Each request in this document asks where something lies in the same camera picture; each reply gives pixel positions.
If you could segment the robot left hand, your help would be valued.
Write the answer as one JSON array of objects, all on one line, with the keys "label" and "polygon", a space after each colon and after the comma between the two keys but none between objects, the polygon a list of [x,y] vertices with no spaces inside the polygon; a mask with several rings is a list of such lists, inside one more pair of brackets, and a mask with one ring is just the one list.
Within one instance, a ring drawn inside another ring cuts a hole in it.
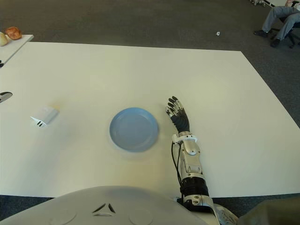
[{"label": "robot left hand", "polygon": [[8,100],[10,97],[12,97],[12,93],[11,92],[2,92],[0,93],[0,103]]}]

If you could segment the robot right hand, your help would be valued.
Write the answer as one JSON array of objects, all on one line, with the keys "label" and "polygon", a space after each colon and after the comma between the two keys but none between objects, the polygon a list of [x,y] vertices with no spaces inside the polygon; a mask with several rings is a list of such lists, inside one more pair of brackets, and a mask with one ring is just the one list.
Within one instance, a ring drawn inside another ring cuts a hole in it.
[{"label": "robot right hand", "polygon": [[168,99],[165,112],[170,117],[178,133],[190,132],[189,119],[181,102],[172,96]]}]

